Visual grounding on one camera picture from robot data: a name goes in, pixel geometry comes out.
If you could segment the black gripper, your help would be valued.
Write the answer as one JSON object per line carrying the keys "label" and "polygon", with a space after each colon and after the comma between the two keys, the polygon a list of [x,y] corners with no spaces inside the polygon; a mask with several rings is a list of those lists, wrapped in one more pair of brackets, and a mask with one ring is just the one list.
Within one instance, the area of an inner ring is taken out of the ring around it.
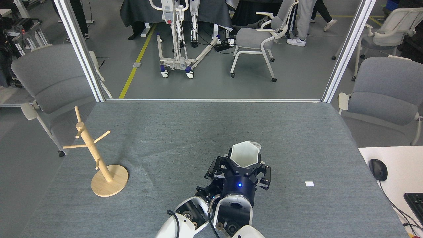
{"label": "black gripper", "polygon": [[[206,172],[206,179],[214,180],[218,178],[229,178],[232,176],[245,177],[245,168],[240,167],[231,159],[232,150],[230,149],[228,155],[219,156],[213,160],[211,166]],[[197,192],[196,196],[204,199],[206,202],[210,202],[217,195],[222,193],[222,181],[213,181],[205,188],[197,186],[195,189]]]}
{"label": "black gripper", "polygon": [[224,182],[221,197],[229,194],[242,195],[248,199],[252,207],[255,205],[256,185],[264,190],[268,190],[271,183],[271,166],[264,162],[247,167],[246,175],[236,174],[230,169],[224,172]]}

